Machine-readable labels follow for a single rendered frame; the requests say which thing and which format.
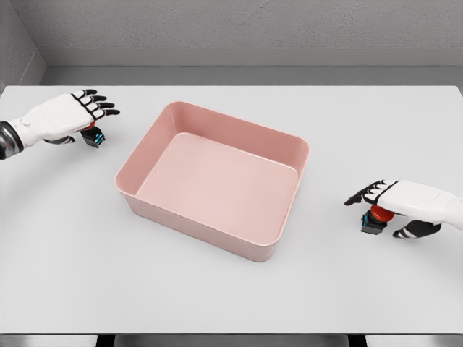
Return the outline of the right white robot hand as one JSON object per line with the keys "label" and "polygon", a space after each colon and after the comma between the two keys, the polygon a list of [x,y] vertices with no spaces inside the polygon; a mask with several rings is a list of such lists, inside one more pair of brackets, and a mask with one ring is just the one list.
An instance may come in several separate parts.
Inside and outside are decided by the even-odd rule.
{"label": "right white robot hand", "polygon": [[393,232],[398,239],[418,239],[440,231],[444,224],[442,209],[450,197],[456,195],[435,187],[413,181],[380,180],[352,195],[344,202],[346,206],[366,202],[404,215],[411,221]]}

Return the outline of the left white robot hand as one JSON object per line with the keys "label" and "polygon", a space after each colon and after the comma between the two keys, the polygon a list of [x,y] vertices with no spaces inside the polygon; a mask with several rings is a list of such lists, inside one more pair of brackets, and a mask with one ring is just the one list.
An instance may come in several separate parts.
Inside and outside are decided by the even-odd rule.
{"label": "left white robot hand", "polygon": [[120,111],[96,90],[84,89],[47,100],[27,114],[38,114],[45,118],[43,141],[64,144],[74,142],[74,133],[80,133],[106,116],[119,115]]}

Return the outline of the red-button industrial switch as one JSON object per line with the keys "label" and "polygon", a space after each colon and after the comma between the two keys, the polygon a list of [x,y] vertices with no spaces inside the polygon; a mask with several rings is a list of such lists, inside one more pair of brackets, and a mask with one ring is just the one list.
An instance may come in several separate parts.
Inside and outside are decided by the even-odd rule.
{"label": "red-button industrial switch", "polygon": [[103,132],[94,123],[80,131],[85,143],[91,147],[99,148],[106,140]]}
{"label": "red-button industrial switch", "polygon": [[393,217],[393,212],[374,205],[361,218],[361,232],[372,235],[381,234]]}

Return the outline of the pink rectangular basket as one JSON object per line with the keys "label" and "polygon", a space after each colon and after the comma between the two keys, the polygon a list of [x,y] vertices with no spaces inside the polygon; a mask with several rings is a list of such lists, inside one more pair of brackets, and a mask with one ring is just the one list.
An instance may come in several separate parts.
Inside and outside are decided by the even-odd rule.
{"label": "pink rectangular basket", "polygon": [[264,262],[309,154],[300,137],[177,101],[162,109],[114,183],[135,214]]}

